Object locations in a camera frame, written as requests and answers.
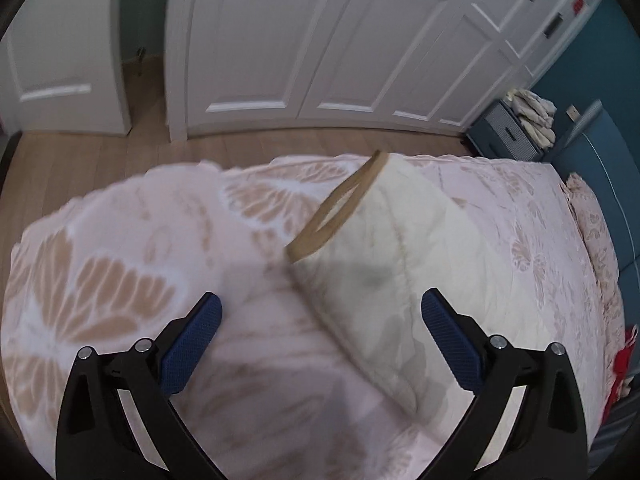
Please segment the wall outlet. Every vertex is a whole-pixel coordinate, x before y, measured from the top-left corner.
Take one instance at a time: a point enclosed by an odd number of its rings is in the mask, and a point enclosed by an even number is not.
[[[569,118],[575,123],[575,121],[577,121],[580,118],[580,112],[577,110],[577,108],[573,105],[569,106],[566,109],[566,114],[569,116]]]

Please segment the gray nightstand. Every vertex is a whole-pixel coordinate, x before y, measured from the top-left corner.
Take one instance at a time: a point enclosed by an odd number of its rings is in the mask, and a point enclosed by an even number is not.
[[[501,100],[494,101],[465,135],[480,155],[486,158],[536,161],[543,155],[511,109]]]

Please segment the metal screw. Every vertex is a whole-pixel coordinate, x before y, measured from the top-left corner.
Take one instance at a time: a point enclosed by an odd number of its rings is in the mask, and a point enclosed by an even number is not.
[[[137,352],[146,352],[147,350],[149,350],[151,348],[151,345],[153,344],[153,342],[151,341],[151,339],[147,339],[146,337],[143,339],[138,339],[136,341],[136,351]]]
[[[91,348],[90,346],[83,346],[81,349],[78,350],[78,357],[81,359],[87,359],[92,352],[94,351],[93,348]]]
[[[489,343],[494,348],[498,350],[502,350],[503,348],[507,348],[507,340],[503,338],[501,335],[492,335],[491,339],[489,339]]]
[[[564,355],[566,349],[560,343],[551,343],[551,351],[556,355]]]

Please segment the bed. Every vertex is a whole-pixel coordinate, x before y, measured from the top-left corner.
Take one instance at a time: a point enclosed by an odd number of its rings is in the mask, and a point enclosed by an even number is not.
[[[568,349],[591,442],[610,387],[600,292],[561,176],[600,200],[621,270],[625,316],[640,278],[632,200],[640,175],[603,110],[549,164],[415,156],[466,211]],[[12,252],[0,327],[2,365],[23,437],[54,473],[58,410],[78,349],[121,351],[156,336],[205,290],[225,317],[172,403],[229,478],[416,478],[443,444],[350,363],[293,285],[283,247],[364,158],[286,156],[248,170],[163,166],[67,203]],[[161,464],[121,395],[146,457]]]

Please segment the blue headboard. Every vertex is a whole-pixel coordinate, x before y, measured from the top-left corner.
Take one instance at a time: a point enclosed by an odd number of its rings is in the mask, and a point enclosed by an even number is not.
[[[543,159],[566,181],[575,171],[593,189],[618,257],[626,324],[640,324],[640,172],[613,120],[594,102]],[[634,362],[640,352],[636,348]]]

